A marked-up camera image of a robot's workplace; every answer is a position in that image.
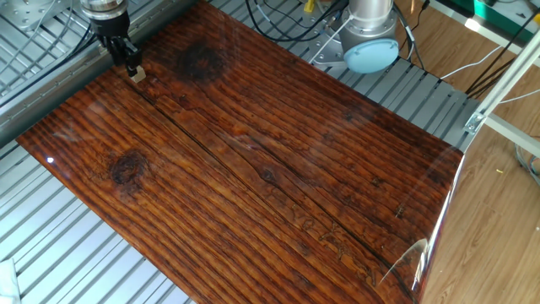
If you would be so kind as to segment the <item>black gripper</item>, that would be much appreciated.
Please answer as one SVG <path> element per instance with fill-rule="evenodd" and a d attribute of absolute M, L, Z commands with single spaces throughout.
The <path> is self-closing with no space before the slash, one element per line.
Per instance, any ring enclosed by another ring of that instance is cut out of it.
<path fill-rule="evenodd" d="M 121 66 L 125 63 L 127 74 L 135 76 L 137 68 L 142 62 L 142 50 L 134 45 L 128 36 L 130 19 L 127 12 L 113 19 L 90 20 L 93 32 L 102 39 L 106 39 L 106 49 L 111 54 L 113 63 Z"/>

